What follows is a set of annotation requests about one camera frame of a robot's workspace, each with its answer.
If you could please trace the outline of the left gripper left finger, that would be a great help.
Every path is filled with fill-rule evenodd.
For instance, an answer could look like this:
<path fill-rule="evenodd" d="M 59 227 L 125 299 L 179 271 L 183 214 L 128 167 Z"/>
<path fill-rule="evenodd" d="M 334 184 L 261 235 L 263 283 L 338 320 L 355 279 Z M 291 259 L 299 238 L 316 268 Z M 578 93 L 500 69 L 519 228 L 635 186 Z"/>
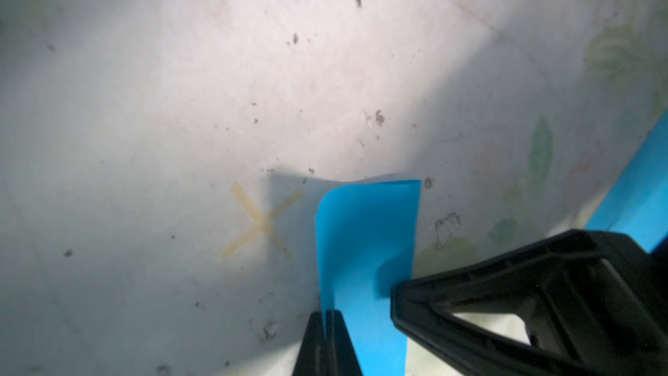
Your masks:
<path fill-rule="evenodd" d="M 308 320 L 292 376 L 326 376 L 328 365 L 325 347 L 323 315 L 315 312 Z"/>

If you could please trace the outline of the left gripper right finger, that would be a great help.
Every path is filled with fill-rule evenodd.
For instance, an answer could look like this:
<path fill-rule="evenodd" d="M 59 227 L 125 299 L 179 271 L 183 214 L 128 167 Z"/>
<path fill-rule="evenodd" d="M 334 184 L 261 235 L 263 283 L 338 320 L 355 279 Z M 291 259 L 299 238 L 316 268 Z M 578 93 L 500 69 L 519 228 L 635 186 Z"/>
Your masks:
<path fill-rule="evenodd" d="M 344 316 L 341 311 L 325 313 L 325 357 L 330 376 L 362 376 Z"/>

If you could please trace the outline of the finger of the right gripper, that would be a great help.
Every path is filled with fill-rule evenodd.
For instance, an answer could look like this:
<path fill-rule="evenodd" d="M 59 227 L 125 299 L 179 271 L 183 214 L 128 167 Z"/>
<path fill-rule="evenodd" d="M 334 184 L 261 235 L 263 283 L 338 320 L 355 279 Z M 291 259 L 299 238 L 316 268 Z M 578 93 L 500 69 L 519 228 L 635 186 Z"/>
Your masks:
<path fill-rule="evenodd" d="M 667 245 L 570 230 L 397 285 L 391 319 L 464 375 L 664 375 Z"/>

